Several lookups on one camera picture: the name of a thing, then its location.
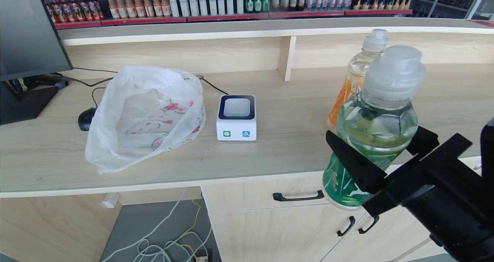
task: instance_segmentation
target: drawer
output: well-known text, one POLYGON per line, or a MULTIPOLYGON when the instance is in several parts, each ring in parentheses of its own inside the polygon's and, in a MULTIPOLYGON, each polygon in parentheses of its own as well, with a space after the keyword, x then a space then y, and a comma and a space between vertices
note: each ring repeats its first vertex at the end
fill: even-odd
POLYGON ((321 190, 322 172, 306 178, 275 179, 201 186, 209 212, 238 211, 329 203, 324 197, 314 199, 321 190), (273 193, 287 199, 312 198, 297 201, 276 201, 273 193))

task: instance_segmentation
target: computer monitor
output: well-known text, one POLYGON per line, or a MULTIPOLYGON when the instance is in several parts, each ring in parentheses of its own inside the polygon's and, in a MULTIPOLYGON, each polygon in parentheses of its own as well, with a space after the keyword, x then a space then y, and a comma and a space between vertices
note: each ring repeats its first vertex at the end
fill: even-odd
POLYGON ((42 0, 0 0, 0 125, 36 118, 57 88, 19 93, 9 80, 72 70, 42 0))

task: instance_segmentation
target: green glass bottle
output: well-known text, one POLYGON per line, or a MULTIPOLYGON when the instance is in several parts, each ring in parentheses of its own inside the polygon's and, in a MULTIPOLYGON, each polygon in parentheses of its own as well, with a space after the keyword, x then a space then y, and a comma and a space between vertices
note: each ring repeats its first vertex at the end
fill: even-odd
POLYGON ((250 14, 254 11, 254 1, 253 0, 245 0, 245 12, 250 14))
POLYGON ((268 12, 269 6, 269 0, 262 0, 262 12, 268 12))
POLYGON ((254 0, 254 12, 259 13, 262 10, 262 1, 254 0))

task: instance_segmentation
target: red shelf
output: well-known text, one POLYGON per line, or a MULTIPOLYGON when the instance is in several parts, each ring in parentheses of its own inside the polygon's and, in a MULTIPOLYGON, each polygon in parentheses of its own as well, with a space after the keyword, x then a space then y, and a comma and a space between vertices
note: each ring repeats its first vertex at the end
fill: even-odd
POLYGON ((268 14, 231 14, 231 15, 209 15, 187 17, 188 22, 209 22, 209 21, 228 21, 228 20, 249 20, 249 19, 266 19, 268 14))
POLYGON ((411 9, 397 10, 346 10, 345 15, 394 15, 394 14, 412 14, 411 9))
POLYGON ((330 17, 343 16, 345 11, 292 11, 292 12, 271 12, 270 18, 294 18, 294 17, 330 17))
POLYGON ((87 21, 87 22, 75 22, 75 23, 59 23, 55 24, 57 30, 65 29, 80 29, 80 28, 94 28, 101 27, 101 21, 87 21))
POLYGON ((184 17, 154 17, 154 18, 134 18, 134 19, 108 19, 101 21, 102 26, 120 26, 135 24, 156 24, 156 23, 185 23, 184 17))

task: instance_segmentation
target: monitor stand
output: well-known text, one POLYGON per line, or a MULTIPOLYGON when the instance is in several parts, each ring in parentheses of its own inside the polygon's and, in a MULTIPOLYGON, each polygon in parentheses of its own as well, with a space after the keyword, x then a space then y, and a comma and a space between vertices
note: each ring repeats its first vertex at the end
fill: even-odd
POLYGON ((58 88, 40 88, 16 93, 6 81, 0 82, 0 125, 37 118, 58 88))

